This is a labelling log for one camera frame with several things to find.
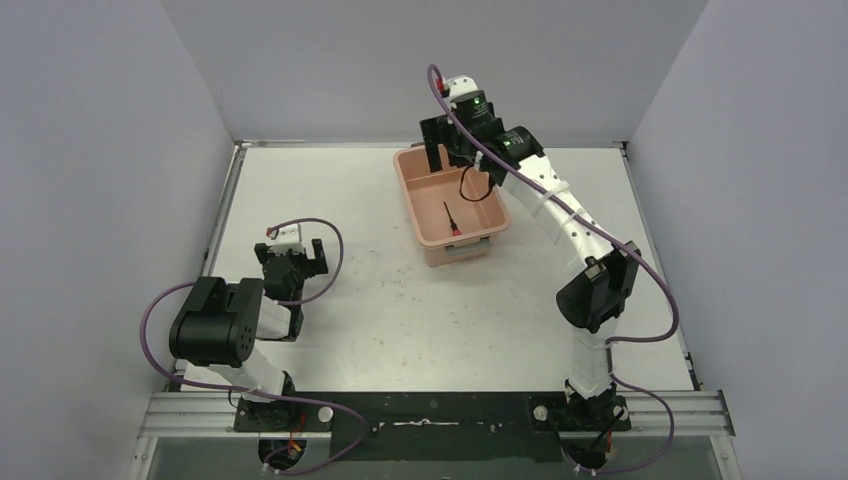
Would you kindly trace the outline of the red black screwdriver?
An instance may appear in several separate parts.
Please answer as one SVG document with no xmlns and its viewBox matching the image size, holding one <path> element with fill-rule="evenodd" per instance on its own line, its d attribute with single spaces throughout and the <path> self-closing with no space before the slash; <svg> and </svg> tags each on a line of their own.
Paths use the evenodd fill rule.
<svg viewBox="0 0 848 480">
<path fill-rule="evenodd" d="M 446 202 L 444 202 L 444 203 L 443 203 L 443 207 L 444 207 L 444 209 L 445 209 L 445 213 L 446 213 L 446 216 L 447 216 L 447 218 L 448 218 L 448 222 L 449 222 L 449 227 L 450 227 L 450 230 L 451 230 L 451 234 L 452 234 L 454 237 L 461 235 L 461 234 L 462 234 L 462 232 L 461 232 L 461 230 L 459 229 L 458 224 L 457 224 L 457 223 L 456 223 L 456 221 L 454 220 L 454 218 L 453 218 L 453 216 L 452 216 L 452 214 L 451 214 L 450 208 L 449 208 L 449 206 L 448 206 L 448 204 L 447 204 Z"/>
</svg>

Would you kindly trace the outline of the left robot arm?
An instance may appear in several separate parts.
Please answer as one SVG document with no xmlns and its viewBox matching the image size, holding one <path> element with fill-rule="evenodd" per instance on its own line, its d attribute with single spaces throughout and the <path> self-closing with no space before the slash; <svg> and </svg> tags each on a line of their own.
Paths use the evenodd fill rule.
<svg viewBox="0 0 848 480">
<path fill-rule="evenodd" d="M 307 253 L 294 241 L 256 244 L 262 277 L 233 284 L 198 278 L 172 323 L 169 349 L 175 358 L 246 387 L 235 405 L 237 431 L 290 431 L 307 423 L 307 407 L 292 399 L 291 375 L 273 366 L 256 343 L 298 339 L 305 282 L 329 272 L 321 239 L 311 245 Z"/>
</svg>

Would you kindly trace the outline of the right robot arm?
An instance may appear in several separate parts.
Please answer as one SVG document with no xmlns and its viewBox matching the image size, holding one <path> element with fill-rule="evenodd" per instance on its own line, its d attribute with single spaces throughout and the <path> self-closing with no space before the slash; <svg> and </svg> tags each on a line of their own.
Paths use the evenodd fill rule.
<svg viewBox="0 0 848 480">
<path fill-rule="evenodd" d="M 578 430 L 606 431 L 626 419 L 607 359 L 607 340 L 631 295 L 638 247 L 618 248 L 595 233 L 596 222 L 570 191 L 526 128 L 506 129 L 483 90 L 435 88 L 449 112 L 421 121 L 428 162 L 445 152 L 449 163 L 488 176 L 489 188 L 517 199 L 569 259 L 571 280 L 556 304 L 572 329 L 571 367 L 565 380 L 565 419 Z"/>
</svg>

